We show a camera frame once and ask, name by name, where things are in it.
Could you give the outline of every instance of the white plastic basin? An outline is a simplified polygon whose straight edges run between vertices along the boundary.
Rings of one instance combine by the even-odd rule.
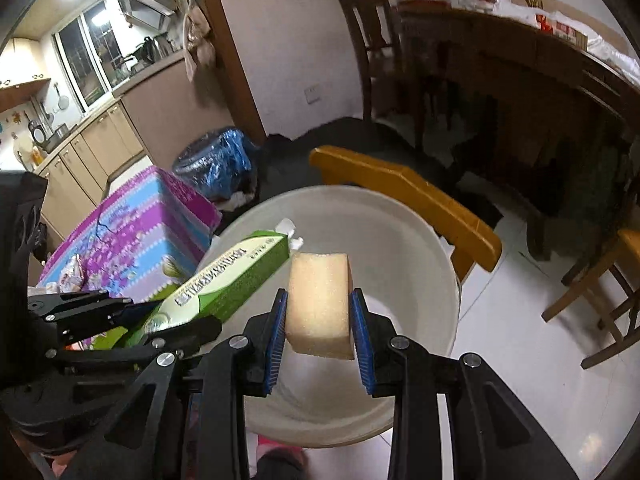
[[[433,229],[415,212],[380,193],[352,186],[318,186],[276,196],[242,215],[222,234],[200,267],[253,231],[283,218],[304,238],[302,252],[347,253],[354,286],[372,312],[391,318],[396,332],[448,356],[460,309],[456,275]],[[271,309],[287,288],[283,265],[224,324],[216,342],[241,333],[251,316]],[[278,384],[266,399],[245,397],[249,430],[303,447],[353,444],[388,430],[394,400],[369,397],[357,361],[316,358],[287,344]]]

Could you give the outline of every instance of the blue plastic bag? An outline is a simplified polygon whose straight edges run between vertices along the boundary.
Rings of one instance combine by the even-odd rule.
[[[208,200],[228,200],[256,171],[250,155],[257,150],[241,130],[228,126],[187,146],[172,169]]]

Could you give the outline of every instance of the pink slipper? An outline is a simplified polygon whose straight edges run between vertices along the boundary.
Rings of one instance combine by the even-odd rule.
[[[286,444],[280,444],[279,442],[275,442],[274,440],[269,440],[268,438],[258,435],[258,448],[255,451],[255,460],[256,462],[260,460],[263,456],[265,456],[268,452],[273,451],[275,449],[282,450],[286,453],[289,453],[293,456],[302,466],[306,465],[306,456],[305,451],[298,446],[287,446]]]

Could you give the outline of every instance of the yellow sponge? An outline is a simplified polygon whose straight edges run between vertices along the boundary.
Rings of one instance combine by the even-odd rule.
[[[299,253],[289,275],[285,332],[300,354],[353,359],[346,254]]]

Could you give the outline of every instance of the green box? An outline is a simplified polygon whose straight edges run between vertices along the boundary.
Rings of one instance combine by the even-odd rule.
[[[287,235],[252,233],[172,292],[142,327],[124,336],[125,346],[197,317],[216,316],[224,323],[288,257]]]

